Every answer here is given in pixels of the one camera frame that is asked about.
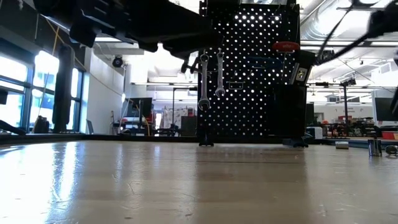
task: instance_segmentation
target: security camera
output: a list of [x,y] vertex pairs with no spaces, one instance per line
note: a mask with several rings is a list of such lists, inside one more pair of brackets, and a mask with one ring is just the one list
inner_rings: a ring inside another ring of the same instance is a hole
[[117,55],[114,57],[112,62],[113,67],[121,68],[123,66],[123,58],[121,55]]

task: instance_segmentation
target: white wall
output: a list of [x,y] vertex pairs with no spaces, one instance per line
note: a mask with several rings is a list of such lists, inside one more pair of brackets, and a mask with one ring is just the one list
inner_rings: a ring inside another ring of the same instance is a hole
[[86,50],[85,67],[90,73],[86,118],[93,123],[96,134],[111,132],[111,111],[120,119],[124,77],[99,59],[91,49]]
[[[345,115],[344,103],[339,104],[326,104],[326,105],[314,105],[315,113],[323,113],[324,120],[329,123],[334,123],[339,116]],[[352,105],[348,104],[348,116],[353,118],[367,118],[373,117],[372,105]]]

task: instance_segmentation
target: ceiling light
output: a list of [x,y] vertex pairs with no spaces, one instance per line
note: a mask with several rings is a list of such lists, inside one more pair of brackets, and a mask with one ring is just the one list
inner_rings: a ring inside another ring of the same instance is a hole
[[385,46],[385,47],[397,47],[398,42],[392,41],[374,41],[371,43],[372,46]]
[[[347,46],[349,44],[352,44],[352,41],[338,41],[338,40],[332,40],[328,41],[326,46]],[[321,46],[323,44],[322,40],[301,40],[300,41],[301,45],[315,45],[315,46]]]
[[362,4],[375,4],[378,3],[380,0],[359,0]]
[[[168,99],[159,99],[159,100],[153,100],[153,101],[158,101],[158,102],[173,102],[173,100],[168,100]],[[198,100],[174,100],[174,101],[192,102],[192,103],[198,102]]]
[[[320,46],[300,46],[300,50],[320,50]],[[324,50],[334,50],[333,47],[325,47]]]
[[95,42],[121,42],[121,40],[113,37],[96,37]]
[[158,86],[198,86],[197,83],[131,83],[132,85],[158,85]]
[[122,103],[124,103],[124,101],[126,100],[126,94],[122,94]]

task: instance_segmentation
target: black pegboard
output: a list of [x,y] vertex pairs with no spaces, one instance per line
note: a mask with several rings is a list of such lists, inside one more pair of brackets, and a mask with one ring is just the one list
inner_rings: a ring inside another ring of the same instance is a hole
[[[287,85],[296,60],[295,54],[282,54],[272,49],[276,42],[299,43],[299,13],[286,6],[264,4],[200,3],[200,15],[212,20],[213,28],[224,36],[224,88],[226,94],[215,95],[217,73],[208,79],[211,108],[198,111],[197,135],[204,132],[213,138],[264,138],[272,134],[268,104],[272,87]],[[217,49],[208,49],[208,70],[216,69]],[[284,61],[284,69],[251,68],[249,57],[269,57]],[[242,90],[230,90],[230,82],[245,81]],[[201,89],[201,75],[198,76]]]

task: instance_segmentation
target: wrench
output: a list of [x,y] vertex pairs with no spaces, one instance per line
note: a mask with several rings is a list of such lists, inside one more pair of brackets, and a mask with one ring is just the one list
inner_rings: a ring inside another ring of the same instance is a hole
[[207,98],[207,63],[209,61],[209,56],[203,54],[200,56],[201,62],[201,98],[198,102],[199,110],[203,111],[203,106],[207,105],[210,108],[210,100]]
[[217,54],[217,60],[218,60],[218,77],[217,77],[217,89],[216,89],[216,96],[220,97],[221,95],[225,94],[225,89],[223,86],[223,58],[224,55],[220,52]]

